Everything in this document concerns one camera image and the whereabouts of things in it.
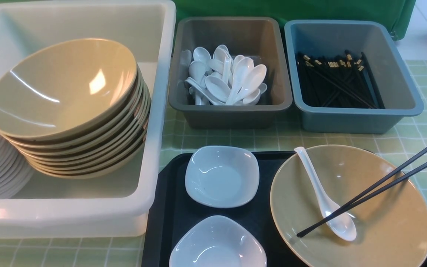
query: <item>black chopsticks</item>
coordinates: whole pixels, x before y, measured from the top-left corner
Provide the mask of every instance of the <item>black chopsticks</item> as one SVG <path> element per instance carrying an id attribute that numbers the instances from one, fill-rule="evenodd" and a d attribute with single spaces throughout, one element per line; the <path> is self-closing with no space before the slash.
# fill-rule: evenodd
<path id="1" fill-rule="evenodd" d="M 364 53 L 313 57 L 295 54 L 303 101 L 322 108 L 385 108 Z"/>
<path id="2" fill-rule="evenodd" d="M 421 157 L 422 155 L 424 155 L 427 152 L 427 147 L 423 150 L 421 150 L 418 154 L 414 155 L 412 158 L 408 159 L 405 163 L 403 163 L 402 165 L 398 166 L 398 168 L 394 169 L 393 171 L 391 171 L 389 174 L 387 174 L 385 177 L 381 178 L 378 182 L 375 182 L 372 186 L 370 186 L 369 188 L 365 189 L 362 193 L 358 194 L 356 197 L 354 197 L 353 199 L 351 199 L 350 201 L 348 201 L 346 204 L 342 205 L 340 208 L 338 208 L 336 211 L 334 211 L 333 213 L 331 213 L 329 216 L 325 217 L 324 219 L 320 220 L 319 222 L 315 223 L 314 225 L 311 225 L 310 227 L 300 231 L 297 236 L 299 238 L 303 238 L 305 235 L 307 235 L 308 233 L 312 232 L 314 229 L 316 229 L 317 227 L 327 223 L 328 221 L 336 218 L 337 216 L 351 210 L 352 208 L 357 207 L 358 205 L 366 202 L 367 200 L 378 196 L 379 194 L 385 192 L 386 190 L 392 188 L 393 186 L 400 184 L 403 181 L 406 181 L 409 177 L 414 176 L 415 174 L 417 174 L 418 172 L 424 170 L 427 168 L 427 162 L 422 164 L 420 167 L 417 167 L 416 169 L 413 169 L 412 171 L 408 172 L 407 174 L 397 178 L 395 181 L 390 182 L 389 184 L 377 189 L 376 191 L 370 193 L 369 195 L 365 196 L 367 193 L 369 193 L 370 191 L 372 191 L 373 189 L 375 189 L 377 186 L 379 186 L 380 184 L 383 184 L 385 181 L 387 181 L 388 179 L 390 179 L 391 177 L 393 177 L 395 174 L 397 174 L 398 172 L 400 172 L 402 169 L 404 169 L 405 167 L 407 167 L 408 165 L 410 165 L 412 162 L 414 162 L 415 160 L 417 160 L 419 157 Z"/>

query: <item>chopsticks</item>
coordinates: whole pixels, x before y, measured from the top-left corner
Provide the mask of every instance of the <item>chopsticks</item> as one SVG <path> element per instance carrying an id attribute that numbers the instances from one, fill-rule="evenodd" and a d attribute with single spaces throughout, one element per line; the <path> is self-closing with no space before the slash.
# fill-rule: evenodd
<path id="1" fill-rule="evenodd" d="M 375 182 L 372 186 L 370 186 L 369 188 L 365 189 L 362 193 L 358 194 L 357 196 L 355 196 L 353 199 L 351 199 L 350 201 L 348 201 L 346 204 L 342 205 L 340 208 L 338 208 L 336 211 L 334 211 L 333 213 L 331 213 L 329 216 L 325 217 L 324 219 L 320 220 L 319 222 L 311 225 L 310 227 L 300 231 L 297 236 L 299 238 L 303 238 L 305 235 L 307 235 L 308 233 L 312 232 L 314 229 L 316 229 L 317 227 L 327 223 L 328 221 L 336 218 L 337 216 L 351 210 L 352 208 L 357 207 L 358 205 L 368 201 L 369 199 L 378 196 L 379 194 L 385 192 L 386 190 L 392 188 L 393 186 L 400 184 L 403 181 L 408 180 L 409 177 L 414 176 L 415 174 L 417 174 L 418 172 L 424 170 L 427 168 L 427 162 L 422 164 L 420 167 L 417 167 L 416 169 L 413 169 L 412 171 L 408 172 L 407 174 L 404 174 L 403 176 L 395 179 L 395 181 L 390 182 L 389 184 L 377 189 L 376 191 L 370 193 L 369 195 L 365 196 L 367 193 L 369 193 L 370 191 L 372 191 L 373 189 L 375 189 L 377 186 L 379 186 L 380 184 L 383 184 L 385 181 L 387 181 L 388 179 L 390 179 L 391 177 L 393 177 L 395 174 L 397 174 L 398 172 L 400 172 L 402 169 L 404 169 L 405 167 L 407 167 L 408 165 L 410 165 L 412 162 L 414 162 L 415 160 L 417 160 L 419 157 L 421 157 L 422 155 L 424 155 L 427 152 L 427 147 L 423 150 L 421 150 L 418 154 L 414 155 L 412 158 L 408 159 L 406 162 L 404 162 L 402 165 L 398 166 L 398 168 L 394 169 L 393 171 L 391 171 L 389 174 L 387 174 L 385 177 L 381 178 L 380 180 L 378 180 L 378 182 Z"/>

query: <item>plastic tub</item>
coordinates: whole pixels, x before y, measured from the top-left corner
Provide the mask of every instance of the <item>plastic tub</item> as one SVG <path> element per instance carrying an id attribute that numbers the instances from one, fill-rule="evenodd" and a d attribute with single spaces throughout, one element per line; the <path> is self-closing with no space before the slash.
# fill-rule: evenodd
<path id="1" fill-rule="evenodd" d="M 220 45 L 230 53 L 250 56 L 256 64 L 268 68 L 265 83 L 268 91 L 254 106 L 198 106 L 188 94 L 184 80 L 188 64 L 181 53 L 204 47 L 211 54 Z M 241 129 L 266 128 L 274 116 L 292 104 L 288 67 L 278 23 L 269 17 L 192 17 L 178 24 L 173 66 L 169 74 L 169 104 L 181 111 L 191 128 Z"/>
<path id="2" fill-rule="evenodd" d="M 0 200 L 0 238 L 144 233 L 158 178 L 175 17 L 176 7 L 168 0 L 0 4 L 0 77 L 39 49 L 100 37 L 134 53 L 152 96 L 144 153 L 96 179 L 60 179 L 37 172 L 16 199 Z"/>
<path id="3" fill-rule="evenodd" d="M 385 27 L 350 20 L 292 20 L 285 27 L 286 48 L 294 101 L 310 132 L 384 134 L 405 116 L 424 108 L 420 94 Z M 364 52 L 370 63 L 385 109 L 316 108 L 301 96 L 295 53 L 312 56 Z"/>

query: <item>green checkered tablecloth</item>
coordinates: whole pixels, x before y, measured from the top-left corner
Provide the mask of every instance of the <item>green checkered tablecloth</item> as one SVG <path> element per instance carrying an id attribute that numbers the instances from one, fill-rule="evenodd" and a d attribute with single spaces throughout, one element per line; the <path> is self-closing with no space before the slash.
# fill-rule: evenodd
<path id="1" fill-rule="evenodd" d="M 161 168 L 178 154 L 205 145 L 232 145 L 251 151 L 293 150 L 297 146 L 346 144 L 401 164 L 427 146 L 427 61 L 407 61 L 425 102 L 425 111 L 405 118 L 384 135 L 304 132 L 299 114 L 290 111 L 264 130 L 193 130 L 183 115 L 167 108 Z M 427 155 L 413 164 L 427 161 Z M 427 201 L 427 170 L 412 179 Z M 140 267 L 144 237 L 0 240 L 0 267 Z"/>

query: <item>floor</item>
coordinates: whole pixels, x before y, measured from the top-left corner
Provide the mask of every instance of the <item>floor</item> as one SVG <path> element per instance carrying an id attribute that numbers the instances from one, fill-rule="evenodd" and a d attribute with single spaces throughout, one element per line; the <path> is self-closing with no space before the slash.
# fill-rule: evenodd
<path id="1" fill-rule="evenodd" d="M 416 0 L 406 36 L 397 47 L 403 59 L 427 60 L 427 0 Z"/>

